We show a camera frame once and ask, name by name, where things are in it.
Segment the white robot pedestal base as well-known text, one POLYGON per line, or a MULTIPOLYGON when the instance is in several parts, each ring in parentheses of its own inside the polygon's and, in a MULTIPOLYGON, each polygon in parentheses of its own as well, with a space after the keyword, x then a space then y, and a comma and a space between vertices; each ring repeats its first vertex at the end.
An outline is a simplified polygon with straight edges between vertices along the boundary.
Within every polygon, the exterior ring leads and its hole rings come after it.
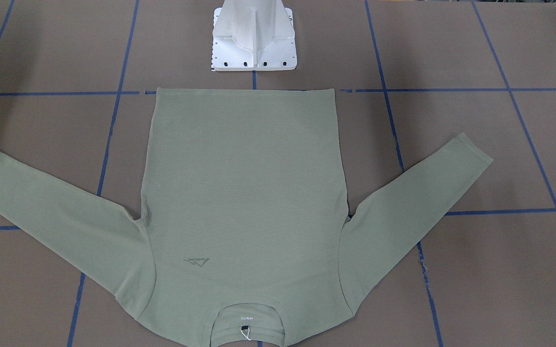
POLYGON ((292 9, 281 0, 225 0, 213 11, 211 69, 215 72, 295 70, 292 9))

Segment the olive green long-sleeve shirt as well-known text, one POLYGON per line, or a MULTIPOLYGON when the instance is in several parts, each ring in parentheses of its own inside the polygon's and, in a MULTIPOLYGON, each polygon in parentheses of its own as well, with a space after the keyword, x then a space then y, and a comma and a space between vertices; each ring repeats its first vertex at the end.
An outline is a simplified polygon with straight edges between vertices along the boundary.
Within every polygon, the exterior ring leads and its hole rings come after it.
POLYGON ((0 152, 0 215, 187 347, 355 316, 492 158, 461 133, 349 216, 333 89, 163 89, 141 217, 0 152))

